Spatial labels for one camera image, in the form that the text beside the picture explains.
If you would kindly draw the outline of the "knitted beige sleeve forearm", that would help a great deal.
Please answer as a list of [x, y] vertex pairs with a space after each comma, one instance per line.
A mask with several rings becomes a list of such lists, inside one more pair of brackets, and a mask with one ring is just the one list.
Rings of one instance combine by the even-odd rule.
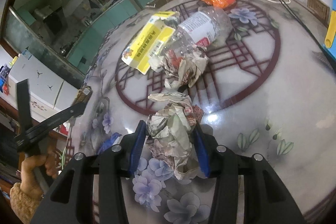
[[38, 206], [41, 203], [43, 192], [41, 187], [34, 185], [22, 188], [21, 183], [17, 182], [10, 190], [10, 205], [15, 215], [28, 224], [31, 222]]

